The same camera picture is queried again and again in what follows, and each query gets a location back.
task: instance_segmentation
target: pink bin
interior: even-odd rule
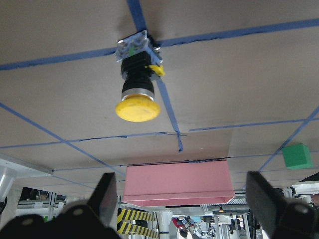
[[[226,161],[129,166],[122,201],[140,207],[223,204],[235,196]]]

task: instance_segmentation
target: yellow button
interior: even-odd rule
[[[144,122],[156,118],[160,114],[160,106],[147,96],[134,95],[118,103],[115,112],[124,120]]]

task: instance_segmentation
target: yellow plastic tab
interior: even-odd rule
[[[115,112],[124,120],[144,122],[156,118],[160,114],[160,106],[147,96],[132,95],[118,103]]]
[[[157,74],[158,76],[164,76],[164,68],[163,66],[158,66],[158,65],[149,65],[149,67]]]

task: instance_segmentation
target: green block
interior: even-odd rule
[[[282,149],[285,165],[290,169],[312,168],[313,162],[309,148],[304,144],[296,144]]]

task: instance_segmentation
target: pink tray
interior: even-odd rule
[[[128,166],[122,201],[140,207],[223,204],[235,196],[226,161]]]

